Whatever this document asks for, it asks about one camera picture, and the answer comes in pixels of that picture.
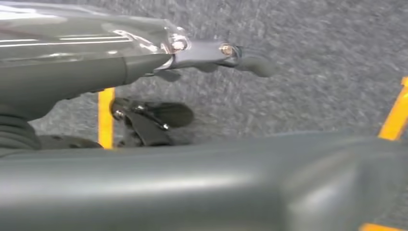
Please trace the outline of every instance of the yellow stripe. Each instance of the yellow stripe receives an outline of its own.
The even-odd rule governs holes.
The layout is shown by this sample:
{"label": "yellow stripe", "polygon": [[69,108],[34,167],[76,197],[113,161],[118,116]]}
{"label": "yellow stripe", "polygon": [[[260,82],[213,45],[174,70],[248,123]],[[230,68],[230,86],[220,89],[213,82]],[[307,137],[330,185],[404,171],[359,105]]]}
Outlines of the yellow stripe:
{"label": "yellow stripe", "polygon": [[375,224],[365,224],[363,227],[361,227],[360,231],[403,231],[403,230]]}
{"label": "yellow stripe", "polygon": [[408,77],[402,80],[404,88],[399,94],[387,120],[385,121],[380,134],[380,138],[396,141],[404,133],[408,123]]}
{"label": "yellow stripe", "polygon": [[110,104],[115,98],[115,89],[109,88],[99,92],[98,102],[98,136],[99,144],[105,149],[112,149],[114,144],[114,119]]}

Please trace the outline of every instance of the yellow tape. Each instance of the yellow tape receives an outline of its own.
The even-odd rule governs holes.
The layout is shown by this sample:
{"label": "yellow tape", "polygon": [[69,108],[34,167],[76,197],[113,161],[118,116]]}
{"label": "yellow tape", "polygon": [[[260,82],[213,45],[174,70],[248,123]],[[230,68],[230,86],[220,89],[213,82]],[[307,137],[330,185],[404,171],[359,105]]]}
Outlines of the yellow tape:
{"label": "yellow tape", "polygon": [[396,141],[404,133],[408,123],[408,77],[403,78],[404,88],[399,94],[390,114],[387,117],[380,134],[380,138]]}
{"label": "yellow tape", "polygon": [[403,231],[403,230],[375,224],[365,224],[363,227],[361,227],[360,231]]}
{"label": "yellow tape", "polygon": [[105,149],[112,149],[114,145],[114,119],[110,104],[115,98],[115,89],[109,88],[99,92],[98,101],[98,141]]}

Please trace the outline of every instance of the gray carpet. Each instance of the gray carpet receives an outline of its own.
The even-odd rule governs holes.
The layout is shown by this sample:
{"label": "gray carpet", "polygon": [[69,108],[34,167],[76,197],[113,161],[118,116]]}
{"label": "gray carpet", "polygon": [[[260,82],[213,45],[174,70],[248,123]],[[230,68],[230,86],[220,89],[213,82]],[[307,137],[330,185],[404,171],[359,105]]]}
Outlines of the gray carpet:
{"label": "gray carpet", "polygon": [[[186,70],[176,83],[152,77],[118,89],[120,96],[191,106],[196,122],[175,131],[178,139],[339,129],[375,134],[408,75],[406,0],[38,1],[168,18],[196,37],[226,38],[273,57],[279,69],[269,79],[227,69]],[[41,133],[96,139],[96,116],[97,96],[89,94],[61,102],[33,124]]]}

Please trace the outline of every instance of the black plastic part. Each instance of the black plastic part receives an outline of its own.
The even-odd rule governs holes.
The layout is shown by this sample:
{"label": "black plastic part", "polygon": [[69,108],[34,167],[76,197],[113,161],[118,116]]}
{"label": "black plastic part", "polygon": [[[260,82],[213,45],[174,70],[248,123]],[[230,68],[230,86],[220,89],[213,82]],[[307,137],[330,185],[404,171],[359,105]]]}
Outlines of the black plastic part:
{"label": "black plastic part", "polygon": [[403,191],[407,155],[340,133],[9,154],[0,229],[356,231]]}
{"label": "black plastic part", "polygon": [[119,147],[170,146],[173,141],[165,133],[167,124],[154,116],[144,102],[115,98],[111,112],[125,126]]}
{"label": "black plastic part", "polygon": [[142,146],[170,146],[173,141],[161,130],[157,124],[149,118],[128,111],[123,111],[125,125],[125,139],[122,141],[123,147]]}

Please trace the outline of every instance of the silver bolt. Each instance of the silver bolt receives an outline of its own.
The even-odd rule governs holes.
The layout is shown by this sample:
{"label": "silver bolt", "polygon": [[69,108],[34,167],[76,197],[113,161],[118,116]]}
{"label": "silver bolt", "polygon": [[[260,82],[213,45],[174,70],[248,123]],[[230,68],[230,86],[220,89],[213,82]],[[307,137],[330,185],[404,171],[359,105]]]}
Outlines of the silver bolt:
{"label": "silver bolt", "polygon": [[233,47],[227,43],[222,44],[219,49],[225,56],[232,56],[234,54]]}
{"label": "silver bolt", "polygon": [[114,117],[115,119],[117,119],[117,120],[121,120],[121,119],[123,119],[123,117],[125,117],[125,114],[124,114],[122,111],[116,110],[116,111],[113,113],[113,117]]}

